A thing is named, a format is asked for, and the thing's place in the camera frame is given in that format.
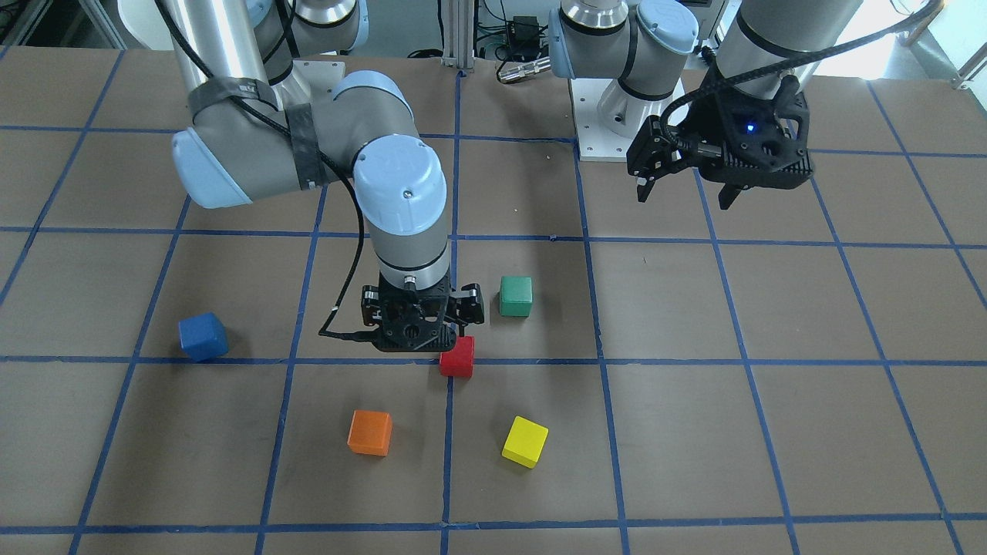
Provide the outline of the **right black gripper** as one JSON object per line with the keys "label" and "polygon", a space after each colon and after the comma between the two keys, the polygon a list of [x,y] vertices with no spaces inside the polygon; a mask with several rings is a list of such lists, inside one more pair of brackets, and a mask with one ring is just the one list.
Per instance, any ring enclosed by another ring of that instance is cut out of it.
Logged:
{"label": "right black gripper", "polygon": [[[457,334],[447,321],[448,280],[429,288],[399,288],[387,280],[378,287],[361,288],[364,326],[376,327],[373,345],[382,352],[448,352]],[[486,322],[482,288],[476,282],[453,292],[455,322],[459,326]]]}

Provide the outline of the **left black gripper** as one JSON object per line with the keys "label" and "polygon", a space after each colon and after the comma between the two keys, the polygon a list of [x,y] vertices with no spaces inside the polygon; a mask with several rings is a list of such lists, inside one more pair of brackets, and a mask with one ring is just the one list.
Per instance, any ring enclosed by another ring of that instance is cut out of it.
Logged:
{"label": "left black gripper", "polygon": [[[680,136],[720,148],[719,156],[702,156],[699,165],[702,178],[723,183],[720,210],[729,210],[751,187],[792,190],[814,174],[807,147],[810,109],[800,87],[799,78],[787,75],[771,99],[727,86],[689,106]],[[646,117],[626,154],[639,203],[648,200],[657,180],[687,168],[659,123],[659,116]]]}

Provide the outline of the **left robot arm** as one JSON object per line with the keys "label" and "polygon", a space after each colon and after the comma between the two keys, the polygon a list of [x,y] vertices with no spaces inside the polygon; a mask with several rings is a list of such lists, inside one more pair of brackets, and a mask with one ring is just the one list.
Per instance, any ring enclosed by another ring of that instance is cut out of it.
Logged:
{"label": "left robot arm", "polygon": [[550,14],[553,74],[607,79],[603,113],[632,141],[628,173],[644,203],[657,180],[696,168],[721,183],[719,206],[744,190],[796,189],[814,175],[804,88],[857,1],[744,1],[694,98],[676,86],[701,39],[677,1],[563,1]]}

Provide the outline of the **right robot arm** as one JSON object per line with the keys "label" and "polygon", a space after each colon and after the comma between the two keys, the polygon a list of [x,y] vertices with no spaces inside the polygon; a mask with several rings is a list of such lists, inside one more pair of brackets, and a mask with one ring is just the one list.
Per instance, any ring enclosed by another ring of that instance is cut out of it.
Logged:
{"label": "right robot arm", "polygon": [[382,352],[448,352],[484,320],[478,284],[452,287],[448,186],[397,84],[355,71],[328,90],[285,90],[302,56],[360,41],[356,1],[159,1],[193,117],[172,139],[177,175],[207,210],[257,203],[338,180],[369,238],[377,285],[361,291],[362,331],[318,333]]}

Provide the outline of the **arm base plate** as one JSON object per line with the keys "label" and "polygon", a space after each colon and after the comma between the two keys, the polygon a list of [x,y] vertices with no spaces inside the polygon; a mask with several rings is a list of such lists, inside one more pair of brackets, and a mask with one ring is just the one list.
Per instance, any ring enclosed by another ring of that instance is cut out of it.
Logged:
{"label": "arm base plate", "polygon": [[660,115],[685,94],[682,80],[659,101],[632,97],[615,79],[572,79],[570,86],[579,158],[590,162],[626,162],[628,148],[646,117]]}
{"label": "arm base plate", "polygon": [[294,60],[286,78],[274,85],[281,108],[309,104],[312,99],[327,95],[345,77],[342,61]]}

